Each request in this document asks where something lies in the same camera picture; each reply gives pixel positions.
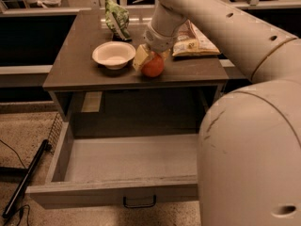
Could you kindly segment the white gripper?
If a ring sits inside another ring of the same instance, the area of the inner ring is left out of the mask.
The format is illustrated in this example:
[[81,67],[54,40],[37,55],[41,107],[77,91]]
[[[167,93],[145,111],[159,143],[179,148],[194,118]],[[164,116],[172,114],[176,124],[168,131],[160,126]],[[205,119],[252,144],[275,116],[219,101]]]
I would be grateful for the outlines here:
[[138,72],[143,66],[154,58],[154,52],[160,53],[160,57],[166,60],[170,54],[170,48],[174,44],[175,32],[158,32],[151,23],[143,33],[144,44],[140,44],[135,51],[133,67]]

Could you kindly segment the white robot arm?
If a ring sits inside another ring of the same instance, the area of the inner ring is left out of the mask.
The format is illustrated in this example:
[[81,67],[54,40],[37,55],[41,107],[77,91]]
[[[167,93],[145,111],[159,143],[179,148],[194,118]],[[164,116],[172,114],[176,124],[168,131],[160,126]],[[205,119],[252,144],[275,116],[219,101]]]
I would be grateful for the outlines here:
[[201,226],[301,226],[300,40],[221,0],[156,0],[144,33],[162,53],[191,21],[250,81],[199,130]]

